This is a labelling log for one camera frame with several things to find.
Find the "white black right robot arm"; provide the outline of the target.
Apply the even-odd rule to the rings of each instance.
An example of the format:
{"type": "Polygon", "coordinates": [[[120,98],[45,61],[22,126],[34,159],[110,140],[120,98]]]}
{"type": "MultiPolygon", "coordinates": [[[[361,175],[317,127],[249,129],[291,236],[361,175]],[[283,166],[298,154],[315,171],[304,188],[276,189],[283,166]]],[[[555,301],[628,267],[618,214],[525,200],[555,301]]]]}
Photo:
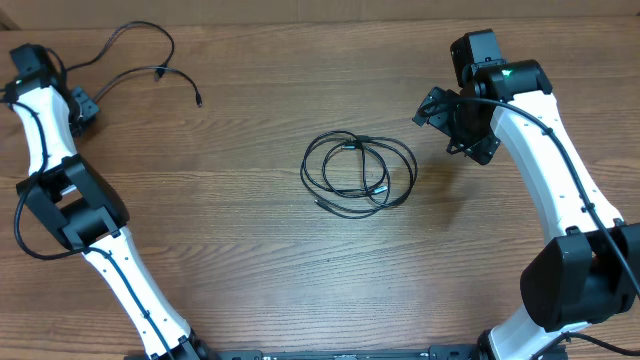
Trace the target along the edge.
{"type": "Polygon", "coordinates": [[[627,312],[639,296],[639,228],[601,193],[534,60],[510,62],[491,30],[450,48],[456,90],[432,89],[414,120],[445,134],[450,154],[489,163],[505,148],[536,207],[541,252],[522,272],[521,306],[473,345],[432,346],[434,359],[563,359],[566,343],[627,312]]]}

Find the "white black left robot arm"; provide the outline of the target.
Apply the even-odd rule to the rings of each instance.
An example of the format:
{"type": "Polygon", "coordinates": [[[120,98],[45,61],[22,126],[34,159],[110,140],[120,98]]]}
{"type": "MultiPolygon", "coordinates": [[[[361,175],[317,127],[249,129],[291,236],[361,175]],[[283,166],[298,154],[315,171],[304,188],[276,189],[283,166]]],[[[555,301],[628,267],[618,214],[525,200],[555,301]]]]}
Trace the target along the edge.
{"type": "Polygon", "coordinates": [[[81,88],[68,88],[52,50],[24,44],[10,56],[18,75],[1,101],[19,116],[30,156],[28,176],[16,186],[14,220],[29,209],[63,247],[60,258],[79,254],[101,274],[136,328],[145,358],[214,358],[146,269],[123,200],[76,150],[74,140],[95,121],[98,105],[81,88]]]}

